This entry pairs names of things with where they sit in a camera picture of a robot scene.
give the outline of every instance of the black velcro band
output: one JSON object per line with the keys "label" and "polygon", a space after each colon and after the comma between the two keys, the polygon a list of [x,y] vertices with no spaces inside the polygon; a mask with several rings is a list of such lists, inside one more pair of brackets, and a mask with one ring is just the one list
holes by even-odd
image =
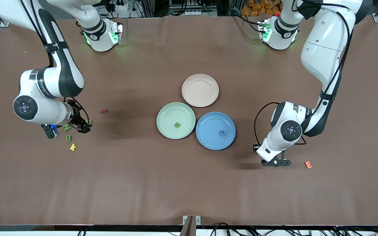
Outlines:
{"label": "black velcro band", "polygon": [[45,47],[46,52],[48,53],[56,51],[56,50],[61,50],[64,48],[69,48],[66,42],[55,42],[51,44],[45,44],[44,47]]}
{"label": "black velcro band", "polygon": [[320,97],[322,100],[334,101],[336,98],[336,94],[333,94],[333,95],[326,94],[326,93],[323,93],[323,91],[321,90]]}

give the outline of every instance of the plate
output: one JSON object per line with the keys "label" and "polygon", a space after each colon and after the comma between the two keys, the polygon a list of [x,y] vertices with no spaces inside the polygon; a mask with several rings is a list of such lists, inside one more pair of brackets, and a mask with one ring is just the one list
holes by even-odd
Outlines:
{"label": "plate", "polygon": [[157,115],[157,128],[169,139],[182,139],[195,127],[195,113],[184,103],[169,103]]}
{"label": "plate", "polygon": [[196,125],[196,137],[204,147],[222,150],[233,143],[236,126],[228,115],[210,112],[199,119]]}
{"label": "plate", "polygon": [[204,74],[190,76],[182,86],[182,95],[185,101],[198,108],[214,103],[218,94],[219,87],[215,79]]}

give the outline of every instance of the white plate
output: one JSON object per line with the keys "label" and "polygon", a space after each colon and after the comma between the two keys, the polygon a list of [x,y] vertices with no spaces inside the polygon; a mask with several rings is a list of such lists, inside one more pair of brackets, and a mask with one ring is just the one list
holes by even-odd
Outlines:
{"label": "white plate", "polygon": [[202,108],[214,103],[219,94],[219,87],[211,76],[196,74],[185,80],[182,94],[187,103]]}

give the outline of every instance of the brown table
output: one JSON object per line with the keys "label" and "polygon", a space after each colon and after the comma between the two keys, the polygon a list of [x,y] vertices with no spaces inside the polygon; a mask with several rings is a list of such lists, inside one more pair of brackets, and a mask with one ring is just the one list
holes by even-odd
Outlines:
{"label": "brown table", "polygon": [[[324,133],[288,149],[292,165],[277,168],[261,167],[252,151],[253,120],[271,101],[315,106],[321,85],[300,62],[312,20],[284,51],[231,17],[130,19],[126,45],[104,53],[86,45],[74,21],[59,24],[85,77],[77,99],[94,126],[49,140],[15,116],[21,73],[47,57],[36,33],[1,29],[0,224],[179,224],[188,214],[204,224],[378,224],[378,24],[370,17],[354,29]],[[180,88],[195,73],[220,86],[196,117],[219,111],[236,124],[225,150],[156,128],[158,111],[184,102]],[[261,140],[272,110],[259,117]]]}

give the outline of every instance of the green plate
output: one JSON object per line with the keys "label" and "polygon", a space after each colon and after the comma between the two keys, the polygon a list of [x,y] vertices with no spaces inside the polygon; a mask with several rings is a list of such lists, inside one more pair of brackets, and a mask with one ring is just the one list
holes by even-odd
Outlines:
{"label": "green plate", "polygon": [[157,115],[157,128],[169,139],[182,139],[195,127],[195,113],[184,103],[169,103]]}

